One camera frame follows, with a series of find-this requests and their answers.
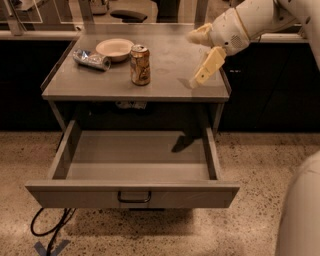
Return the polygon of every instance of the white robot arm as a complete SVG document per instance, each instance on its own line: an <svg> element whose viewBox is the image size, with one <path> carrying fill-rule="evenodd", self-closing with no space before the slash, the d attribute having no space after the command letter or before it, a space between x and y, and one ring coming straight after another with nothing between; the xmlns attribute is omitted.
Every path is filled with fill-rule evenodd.
<svg viewBox="0 0 320 256"><path fill-rule="evenodd" d="M187 35L190 42L213 47L195 76L197 83L203 84L224 63L218 61L212 67L213 61L209 59L217 58L213 51L220 53L219 60L224 59L247 48L252 39L283 30L295 23L302 24L320 69L319 0L246 0L228 9L212 24L205 24Z"/></svg>

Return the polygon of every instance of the soda can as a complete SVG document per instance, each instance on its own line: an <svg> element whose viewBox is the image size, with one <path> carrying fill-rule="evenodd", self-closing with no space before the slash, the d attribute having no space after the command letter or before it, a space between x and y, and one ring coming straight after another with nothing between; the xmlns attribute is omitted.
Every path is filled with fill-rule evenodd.
<svg viewBox="0 0 320 256"><path fill-rule="evenodd" d="M133 45L130 52L131 81L136 85L150 83L150 51L143 45Z"/></svg>

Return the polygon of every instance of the terrazzo floor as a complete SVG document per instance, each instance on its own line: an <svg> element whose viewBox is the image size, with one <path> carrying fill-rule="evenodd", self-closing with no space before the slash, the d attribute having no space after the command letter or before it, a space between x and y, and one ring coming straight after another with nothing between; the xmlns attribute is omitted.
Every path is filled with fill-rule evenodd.
<svg viewBox="0 0 320 256"><path fill-rule="evenodd" d="M0 255L45 255L41 247L52 235L31 234L40 206L24 184L46 177L60 136L0 132ZM320 134L223 132L216 142L222 179L241 186L230 208L77 209L58 234L55 255L274 255L285 191L297 167L320 149ZM61 213L46 209L36 231L53 227Z"/></svg>

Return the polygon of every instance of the bowl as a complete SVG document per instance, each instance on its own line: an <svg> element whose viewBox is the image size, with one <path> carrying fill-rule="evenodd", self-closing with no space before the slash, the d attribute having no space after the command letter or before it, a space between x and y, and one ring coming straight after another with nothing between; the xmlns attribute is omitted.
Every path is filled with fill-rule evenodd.
<svg viewBox="0 0 320 256"><path fill-rule="evenodd" d="M134 45L133 42L126 39L109 39L102 41L96 46L96 51L111 59L111 62L124 61Z"/></svg>

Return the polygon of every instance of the black cable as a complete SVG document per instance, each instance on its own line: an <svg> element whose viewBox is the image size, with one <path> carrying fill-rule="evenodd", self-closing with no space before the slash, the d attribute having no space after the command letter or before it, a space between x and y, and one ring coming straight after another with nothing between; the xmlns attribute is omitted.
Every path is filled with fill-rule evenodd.
<svg viewBox="0 0 320 256"><path fill-rule="evenodd" d="M49 244L48 244L48 247L47 247L47 255L46 256L50 256L51 255L51 251L52 251L52 247L53 247L53 243L54 241L56 240L56 237L60 231L60 229L66 225L68 223L68 221L72 218L73 214L75 213L76 209L64 209L64 213L60 219L60 221L58 222L58 224L50 229L49 231L46 231L44 233L36 233L34 231L34 224L37 220L37 218L39 217L39 215L41 214L41 212L44 210L45 208L41 208L37 214L34 216L32 222L31 222L31 225L30 225L30 229L31 229L31 233L34 235L34 236L37 236L37 237L41 237L41 236L47 236L51 233L54 232Z"/></svg>

